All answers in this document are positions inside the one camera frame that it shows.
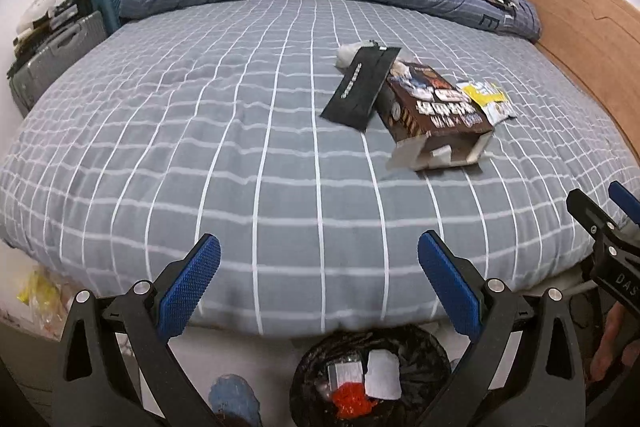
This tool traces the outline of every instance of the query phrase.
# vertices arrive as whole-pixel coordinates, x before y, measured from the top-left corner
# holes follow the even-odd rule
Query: black package
[[[320,116],[365,132],[373,103],[399,52],[400,48],[377,45],[360,48]]]
[[[316,383],[328,379],[328,364],[353,353],[359,354],[366,373],[373,349],[386,349],[398,357],[402,397],[380,400],[370,414],[355,420],[340,420],[336,406],[322,399]],[[309,349],[300,361],[289,392],[291,417],[298,427],[413,427],[450,375],[444,348],[416,326],[334,333]]]

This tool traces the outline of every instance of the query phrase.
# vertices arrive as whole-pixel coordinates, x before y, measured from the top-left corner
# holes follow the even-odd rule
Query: blue gripper pad
[[[612,182],[609,185],[609,198],[619,206],[631,220],[640,225],[640,201],[626,190],[620,182]]]
[[[164,294],[158,310],[158,337],[167,342],[182,334],[204,290],[220,266],[220,242],[209,237]]]
[[[480,302],[444,250],[428,232],[418,241],[418,261],[453,327],[475,342],[482,331]]]

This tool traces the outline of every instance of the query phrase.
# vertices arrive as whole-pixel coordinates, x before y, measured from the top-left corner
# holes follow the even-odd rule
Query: human hand
[[[613,308],[607,314],[604,334],[602,336],[602,340],[600,341],[600,346],[598,347],[596,354],[593,355],[593,360],[591,360],[591,381],[602,380],[607,374],[609,367],[611,367],[611,364],[613,364],[613,360],[615,357],[615,342],[618,334],[620,333],[620,330],[622,329],[625,314],[626,309],[619,302],[616,302],[613,305]],[[633,341],[625,347],[625,349],[622,351],[622,363],[627,367],[632,367],[636,362],[639,353],[640,339]]]

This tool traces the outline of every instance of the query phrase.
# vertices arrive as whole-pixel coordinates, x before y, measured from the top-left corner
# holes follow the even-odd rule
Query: trash can
[[[318,382],[329,381],[328,368],[333,363],[358,356],[366,373],[369,352],[374,349],[386,349],[398,357],[402,396],[380,400],[367,415],[339,419],[338,408],[322,397]],[[309,349],[298,365],[289,392],[291,417],[298,427],[414,427],[450,374],[444,348],[416,326],[334,333]]]

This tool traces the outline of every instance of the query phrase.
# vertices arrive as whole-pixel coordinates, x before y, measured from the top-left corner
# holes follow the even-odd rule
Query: cardboard box
[[[477,103],[432,68],[414,62],[395,61],[376,110],[396,140],[389,169],[477,163],[494,133]]]

